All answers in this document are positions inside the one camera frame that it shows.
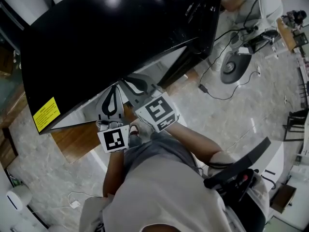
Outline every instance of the person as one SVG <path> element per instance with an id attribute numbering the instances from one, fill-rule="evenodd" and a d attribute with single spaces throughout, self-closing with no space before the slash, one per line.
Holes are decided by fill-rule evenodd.
<path id="1" fill-rule="evenodd" d="M 291 126 L 303 126 L 306 122 L 309 109 L 304 109 L 296 112 L 290 112 L 289 115 L 293 118 L 290 119 L 288 129 L 291 129 Z"/>
<path id="2" fill-rule="evenodd" d="M 259 2 L 253 4 L 256 0 L 221 0 L 221 5 L 225 8 L 225 11 L 220 15 L 218 28 L 216 32 L 216 39 L 229 31 L 234 25 L 241 25 L 246 21 L 258 20 L 261 18 L 261 11 Z M 260 0 L 263 7 L 264 14 L 271 16 L 268 23 L 276 27 L 276 20 L 283 15 L 283 4 L 281 0 Z M 230 34 L 225 35 L 221 39 L 215 41 L 212 54 L 208 58 L 208 62 L 211 65 L 213 71 L 219 71 L 223 64 L 223 60 L 228 51 L 231 51 L 231 47 L 226 46 L 229 44 Z"/>
<path id="3" fill-rule="evenodd" d="M 307 13 L 303 10 L 300 11 L 290 11 L 284 15 L 283 22 L 290 28 L 296 29 L 298 26 L 304 24 L 304 20 L 307 18 Z"/>
<path id="4" fill-rule="evenodd" d="M 244 231 L 219 193 L 205 188 L 193 154 L 209 165 L 209 176 L 222 169 L 213 165 L 228 165 L 235 158 L 178 122 L 166 131 L 154 132 L 142 144 L 139 128 L 131 126 L 130 149 L 111 153 L 103 198 L 85 201 L 80 232 Z M 256 175 L 254 193 L 267 217 L 268 192 Z"/>

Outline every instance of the table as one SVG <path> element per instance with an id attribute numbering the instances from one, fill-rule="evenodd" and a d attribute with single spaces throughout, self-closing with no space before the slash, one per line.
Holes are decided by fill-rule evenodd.
<path id="1" fill-rule="evenodd" d="M 39 133 L 49 132 L 120 78 L 168 53 L 187 46 L 161 79 L 162 87 L 209 56 L 220 0 L 207 0 L 204 17 L 188 24 L 185 11 L 191 3 L 62 0 L 43 14 L 25 30 L 21 45 L 22 75 L 32 116 L 49 101 L 57 107 L 56 118 Z M 191 52 L 200 42 L 205 54 Z"/>
<path id="2" fill-rule="evenodd" d="M 284 26 L 284 23 L 281 18 L 277 20 L 277 24 L 278 24 L 278 31 L 283 39 L 285 46 L 281 48 L 280 50 L 276 51 L 275 53 L 266 56 L 265 59 L 271 58 L 273 56 L 276 56 L 278 54 L 281 54 L 287 51 L 292 51 L 297 46 L 294 40 L 294 35 L 291 32 L 291 29 L 286 28 Z"/>

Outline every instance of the leg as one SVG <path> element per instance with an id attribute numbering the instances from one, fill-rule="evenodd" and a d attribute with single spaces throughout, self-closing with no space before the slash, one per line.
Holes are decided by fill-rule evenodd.
<path id="1" fill-rule="evenodd" d="M 229 43 L 226 42 L 226 41 L 222 41 L 220 43 L 218 43 L 217 45 L 215 45 L 213 47 L 213 50 L 212 50 L 212 54 L 209 56 L 208 60 L 210 61 L 211 63 L 211 69 L 213 71 L 220 71 L 221 70 L 221 67 L 222 67 L 222 64 L 223 64 L 223 60 L 226 56 L 226 54 L 231 51 L 231 47 L 228 46 L 227 47 L 227 44 Z"/>
<path id="2" fill-rule="evenodd" d="M 161 131 L 160 133 L 154 131 L 150 135 L 151 140 L 161 139 L 161 138 L 173 138 L 171 135 L 169 135 L 165 130 Z"/>
<path id="3" fill-rule="evenodd" d="M 141 145 L 139 128 L 136 125 L 130 127 L 129 147 L 137 147 Z"/>
<path id="4" fill-rule="evenodd" d="M 294 118 L 290 121 L 290 126 L 294 125 L 304 125 L 306 122 L 306 118 Z"/>
<path id="5" fill-rule="evenodd" d="M 233 26 L 233 21 L 231 21 L 231 19 L 227 16 L 227 13 L 222 13 L 219 17 L 218 28 L 216 32 L 216 39 L 219 38 L 224 33 L 226 33 L 227 31 L 229 31 L 232 28 L 232 26 Z M 226 34 L 224 37 L 220 38 L 214 43 L 212 53 L 208 58 L 210 63 L 213 64 L 211 67 L 213 71 L 219 71 L 221 69 L 226 53 L 228 51 L 231 51 L 231 48 L 229 46 L 225 49 L 225 47 L 230 41 L 231 34 L 232 32 Z"/>
<path id="6" fill-rule="evenodd" d="M 137 135 L 130 135 L 129 136 L 129 147 L 136 147 L 141 145 L 141 138 Z"/>
<path id="7" fill-rule="evenodd" d="M 309 109 L 305 109 L 305 110 L 300 110 L 294 113 L 290 113 L 290 116 L 293 117 L 307 117 L 308 116 L 308 111 Z"/>

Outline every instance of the grey t-shirt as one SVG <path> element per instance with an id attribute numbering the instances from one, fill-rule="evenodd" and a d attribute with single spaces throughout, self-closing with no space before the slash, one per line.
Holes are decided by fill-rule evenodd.
<path id="1" fill-rule="evenodd" d="M 245 0 L 244 4 L 240 7 L 239 11 L 235 12 L 235 23 L 236 24 L 245 21 L 255 1 L 256 0 Z M 266 15 L 272 14 L 278 8 L 282 8 L 282 13 L 283 13 L 283 5 L 282 5 L 281 0 L 260 0 L 260 1 L 261 1 L 261 4 L 263 5 L 263 8 L 265 9 Z M 259 19 L 259 18 L 260 18 L 260 7 L 259 7 L 259 2 L 257 2 L 253 8 L 251 16 L 248 18 L 248 21 Z"/>
<path id="2" fill-rule="evenodd" d="M 213 163 L 234 161 L 225 152 L 211 159 Z M 219 171 L 209 168 L 208 175 Z M 256 178 L 252 193 L 267 217 L 268 192 L 262 178 Z M 160 155 L 131 171 L 114 197 L 86 200 L 79 231 L 141 232 L 153 224 L 167 224 L 186 232 L 244 232 L 220 195 L 204 187 L 200 175 L 189 166 Z"/>

